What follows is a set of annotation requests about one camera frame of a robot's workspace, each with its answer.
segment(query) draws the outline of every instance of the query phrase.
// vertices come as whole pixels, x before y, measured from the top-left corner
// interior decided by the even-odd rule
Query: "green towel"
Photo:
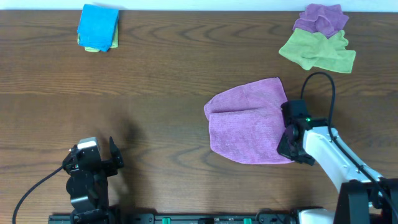
[[[79,34],[77,34],[77,44],[79,44]],[[117,48],[119,47],[119,30],[118,30],[118,25],[116,25],[116,29],[114,30],[113,34],[113,40],[112,40],[112,45],[111,48]],[[99,49],[95,49],[92,47],[85,47],[85,50],[87,52],[99,52]]]
[[[334,72],[351,73],[355,51],[345,49],[348,40],[344,38],[344,34],[341,30],[327,39],[319,32],[312,34],[295,29],[279,53],[305,70],[315,66]]]

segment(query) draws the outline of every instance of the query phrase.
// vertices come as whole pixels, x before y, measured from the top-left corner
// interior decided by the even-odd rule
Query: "crumpled purple cloth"
[[[287,101],[279,78],[237,86],[205,105],[210,147],[242,164],[286,164],[277,153],[285,131],[280,106]]]
[[[349,17],[343,14],[339,4],[324,6],[321,4],[309,4],[300,18],[296,20],[293,30],[296,28],[315,33],[321,32],[327,38],[335,35],[346,25]]]

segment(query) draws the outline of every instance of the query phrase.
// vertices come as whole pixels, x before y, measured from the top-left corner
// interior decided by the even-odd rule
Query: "wooden tabletop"
[[[280,77],[299,97],[303,70],[278,54],[298,12],[123,11],[119,48],[85,52],[80,11],[0,12],[0,222],[58,168],[80,139],[112,136],[126,162],[109,178],[112,204],[159,213],[256,213],[320,205],[337,191],[315,164],[249,166],[210,149],[203,106],[216,94]],[[352,74],[333,73],[334,125],[386,177],[398,169],[398,14],[347,13]],[[330,86],[311,80],[312,114],[326,116]],[[68,175],[52,177],[22,204],[19,223],[72,211]]]

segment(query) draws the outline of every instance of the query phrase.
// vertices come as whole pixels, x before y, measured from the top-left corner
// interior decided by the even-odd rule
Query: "folded blue cloth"
[[[119,20],[119,9],[85,4],[80,17],[79,45],[108,51]]]

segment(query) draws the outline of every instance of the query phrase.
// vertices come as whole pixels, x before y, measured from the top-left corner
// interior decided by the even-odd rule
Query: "purple cloth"
[[[280,105],[287,101],[279,78],[237,86],[205,105],[210,147],[242,164],[286,164],[276,149],[285,131]]]
[[[296,20],[293,30],[296,28],[315,33],[321,32],[327,38],[335,35],[346,25],[349,17],[343,14],[339,4],[334,6],[323,6],[310,4],[300,18]]]

